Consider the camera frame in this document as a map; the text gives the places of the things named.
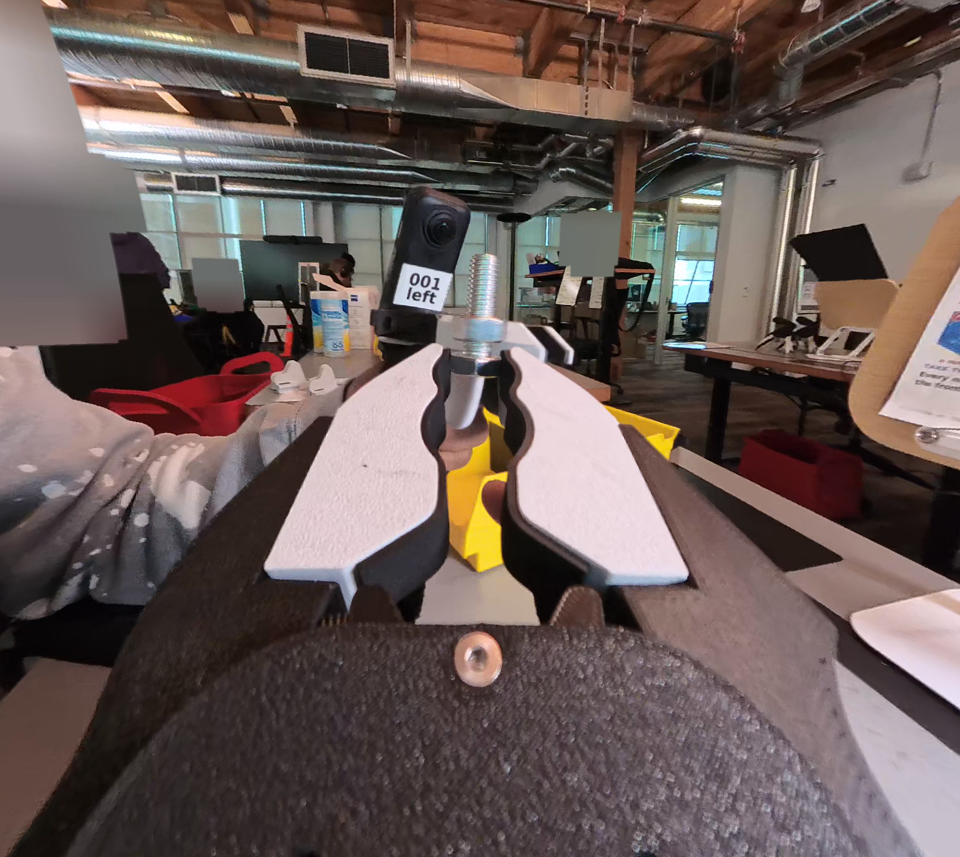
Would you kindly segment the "wooden side table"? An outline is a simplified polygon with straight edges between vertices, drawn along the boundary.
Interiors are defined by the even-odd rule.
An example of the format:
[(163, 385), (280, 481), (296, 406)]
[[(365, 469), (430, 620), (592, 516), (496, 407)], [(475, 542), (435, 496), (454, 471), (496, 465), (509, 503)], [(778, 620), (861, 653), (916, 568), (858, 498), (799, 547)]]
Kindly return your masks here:
[[(315, 378), (323, 366), (330, 366), (339, 384), (348, 383), (368, 371), (376, 371), (380, 363), (381, 355), (377, 348), (352, 349), (345, 356), (334, 358), (312, 350), (298, 361), (306, 381)], [(250, 412), (275, 403), (292, 404), (308, 396), (309, 390), (306, 384), (293, 390), (280, 392), (272, 383), (268, 383), (246, 401), (246, 410)]]

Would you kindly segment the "dark chair back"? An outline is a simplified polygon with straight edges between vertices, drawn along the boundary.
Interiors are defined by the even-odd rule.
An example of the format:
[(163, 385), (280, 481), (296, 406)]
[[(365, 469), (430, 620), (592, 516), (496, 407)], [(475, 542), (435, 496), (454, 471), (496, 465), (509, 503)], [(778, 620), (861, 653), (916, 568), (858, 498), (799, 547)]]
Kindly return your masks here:
[(110, 234), (126, 321), (115, 342), (40, 348), (44, 372), (71, 398), (98, 390), (153, 391), (203, 375), (203, 368), (164, 297), (170, 273), (159, 252), (136, 231)]

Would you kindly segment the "white air vent grille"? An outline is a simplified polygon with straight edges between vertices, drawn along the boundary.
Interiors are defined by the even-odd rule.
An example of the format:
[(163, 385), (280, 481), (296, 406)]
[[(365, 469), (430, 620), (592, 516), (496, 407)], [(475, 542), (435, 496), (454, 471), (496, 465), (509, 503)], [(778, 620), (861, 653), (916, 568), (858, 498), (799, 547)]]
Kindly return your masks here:
[(309, 79), (395, 88), (395, 44), (390, 38), (332, 27), (296, 28), (299, 71)]

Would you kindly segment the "person's left hand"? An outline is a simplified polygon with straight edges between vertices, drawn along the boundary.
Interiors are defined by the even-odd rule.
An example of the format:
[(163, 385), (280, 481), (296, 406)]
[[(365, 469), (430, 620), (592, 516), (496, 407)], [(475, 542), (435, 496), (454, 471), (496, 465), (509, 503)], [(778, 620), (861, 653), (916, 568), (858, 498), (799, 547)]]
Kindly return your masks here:
[(465, 467), (472, 459), (474, 450), (486, 443), (489, 437), (486, 420), (480, 420), (462, 429), (446, 428), (445, 437), (438, 448), (438, 455), (446, 473)]

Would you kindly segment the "instruction sheet on stand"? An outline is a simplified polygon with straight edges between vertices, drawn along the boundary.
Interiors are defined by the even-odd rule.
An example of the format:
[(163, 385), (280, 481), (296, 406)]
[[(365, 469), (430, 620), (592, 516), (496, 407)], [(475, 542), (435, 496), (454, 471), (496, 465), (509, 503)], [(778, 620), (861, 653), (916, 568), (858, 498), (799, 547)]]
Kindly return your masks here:
[(918, 442), (920, 426), (881, 414), (908, 359), (947, 292), (959, 267), (959, 201), (939, 215), (898, 289), (848, 395), (857, 427), (894, 451), (952, 469), (959, 468), (958, 443), (929, 448)]

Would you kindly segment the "printed instruction sheet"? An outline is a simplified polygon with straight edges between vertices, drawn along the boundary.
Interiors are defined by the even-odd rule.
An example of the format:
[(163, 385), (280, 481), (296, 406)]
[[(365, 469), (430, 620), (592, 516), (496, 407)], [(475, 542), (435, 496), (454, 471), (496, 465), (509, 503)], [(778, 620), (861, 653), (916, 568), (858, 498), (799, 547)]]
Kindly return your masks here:
[(948, 298), (923, 329), (880, 414), (918, 427), (959, 427), (959, 302)]

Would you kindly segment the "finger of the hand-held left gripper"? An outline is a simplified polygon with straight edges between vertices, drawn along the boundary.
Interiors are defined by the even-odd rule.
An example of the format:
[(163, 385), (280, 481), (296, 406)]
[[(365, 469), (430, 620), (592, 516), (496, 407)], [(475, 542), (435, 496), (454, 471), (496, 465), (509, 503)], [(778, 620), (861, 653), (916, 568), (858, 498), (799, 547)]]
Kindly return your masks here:
[(518, 321), (507, 321), (502, 351), (509, 349), (523, 349), (535, 359), (552, 366), (573, 366), (575, 363), (573, 347), (548, 325), (526, 325)]
[(454, 429), (472, 425), (481, 405), (485, 383), (477, 366), (484, 364), (486, 358), (474, 359), (465, 355), (457, 339), (462, 318), (442, 315), (437, 325), (437, 342), (450, 350), (450, 388), (445, 400), (445, 420), (446, 426)]

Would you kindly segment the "black wall screen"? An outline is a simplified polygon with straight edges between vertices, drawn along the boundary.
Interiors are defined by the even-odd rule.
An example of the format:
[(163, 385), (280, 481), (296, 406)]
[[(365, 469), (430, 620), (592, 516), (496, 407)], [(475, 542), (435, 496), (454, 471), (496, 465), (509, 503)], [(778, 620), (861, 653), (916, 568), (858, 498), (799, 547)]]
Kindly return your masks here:
[(314, 236), (240, 239), (238, 247), (244, 295), (254, 301), (280, 299), (278, 287), (282, 287), (287, 299), (299, 301), (299, 265), (328, 264), (349, 250), (344, 243)]

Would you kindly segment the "silver hex bolt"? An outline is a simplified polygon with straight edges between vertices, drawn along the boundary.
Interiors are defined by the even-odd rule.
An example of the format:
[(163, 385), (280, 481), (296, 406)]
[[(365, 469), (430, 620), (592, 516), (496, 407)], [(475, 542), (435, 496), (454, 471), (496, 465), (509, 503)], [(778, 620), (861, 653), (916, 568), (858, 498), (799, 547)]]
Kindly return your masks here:
[[(466, 307), (459, 317), (497, 318), (499, 260), (491, 253), (482, 253), (471, 258), (467, 281)], [(477, 372), (485, 378), (494, 376), (499, 367), (501, 344), (494, 347), (493, 354), (484, 363), (477, 365)]]

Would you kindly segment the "silver ventilation duct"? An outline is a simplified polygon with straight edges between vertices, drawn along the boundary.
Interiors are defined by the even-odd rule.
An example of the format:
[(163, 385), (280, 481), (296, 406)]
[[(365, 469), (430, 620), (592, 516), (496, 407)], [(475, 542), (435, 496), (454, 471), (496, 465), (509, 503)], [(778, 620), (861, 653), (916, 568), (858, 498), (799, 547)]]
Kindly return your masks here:
[(807, 139), (679, 131), (639, 159), (642, 201), (666, 199), (661, 294), (672, 296), (682, 192), (721, 181), (713, 289), (705, 337), (754, 344), (775, 316), (799, 308), (801, 259), (791, 241), (810, 232), (820, 184), (821, 146)]

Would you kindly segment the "blue white wipes canister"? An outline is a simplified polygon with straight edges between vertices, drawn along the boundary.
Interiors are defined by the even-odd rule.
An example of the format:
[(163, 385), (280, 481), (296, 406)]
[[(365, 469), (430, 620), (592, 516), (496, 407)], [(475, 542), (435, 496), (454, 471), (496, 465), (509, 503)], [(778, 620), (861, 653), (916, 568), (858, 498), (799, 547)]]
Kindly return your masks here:
[(309, 307), (314, 351), (341, 358), (351, 352), (350, 301), (338, 290), (313, 290)]

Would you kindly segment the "white cardboard box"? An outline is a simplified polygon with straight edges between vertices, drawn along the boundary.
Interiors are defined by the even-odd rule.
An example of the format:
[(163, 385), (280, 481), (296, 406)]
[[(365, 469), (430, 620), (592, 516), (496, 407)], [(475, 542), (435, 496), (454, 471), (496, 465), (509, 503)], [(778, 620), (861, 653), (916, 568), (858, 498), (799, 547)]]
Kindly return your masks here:
[(379, 309), (380, 292), (374, 286), (350, 287), (346, 297), (350, 348), (372, 349), (376, 339), (372, 315)]

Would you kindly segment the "yellow plastic bin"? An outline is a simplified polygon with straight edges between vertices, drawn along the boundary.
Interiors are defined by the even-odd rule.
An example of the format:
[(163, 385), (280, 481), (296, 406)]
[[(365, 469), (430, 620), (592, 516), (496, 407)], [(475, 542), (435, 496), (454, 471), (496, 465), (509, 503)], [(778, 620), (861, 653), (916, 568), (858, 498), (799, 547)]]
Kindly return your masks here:
[(487, 436), (471, 451), (469, 461), (448, 472), (449, 543), (473, 571), (483, 573), (503, 564), (501, 525), (483, 501), (486, 487), (506, 484), (512, 453), (500, 419), (486, 408)]

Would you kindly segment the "red plastic tub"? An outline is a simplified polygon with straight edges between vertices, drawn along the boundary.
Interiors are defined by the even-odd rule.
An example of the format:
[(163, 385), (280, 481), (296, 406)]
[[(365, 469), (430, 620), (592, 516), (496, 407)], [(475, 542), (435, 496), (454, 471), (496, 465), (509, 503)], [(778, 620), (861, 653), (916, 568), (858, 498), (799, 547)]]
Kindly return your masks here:
[(264, 390), (285, 360), (259, 352), (225, 363), (220, 372), (149, 391), (99, 388), (89, 402), (156, 433), (226, 436), (238, 430), (247, 404)]

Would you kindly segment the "red floor crate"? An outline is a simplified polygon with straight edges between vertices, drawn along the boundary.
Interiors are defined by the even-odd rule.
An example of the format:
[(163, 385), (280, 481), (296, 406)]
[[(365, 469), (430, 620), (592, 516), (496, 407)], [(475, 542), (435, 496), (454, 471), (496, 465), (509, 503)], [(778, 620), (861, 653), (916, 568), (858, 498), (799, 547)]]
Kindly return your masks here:
[(833, 521), (863, 513), (863, 461), (832, 446), (781, 430), (744, 438), (738, 474)]

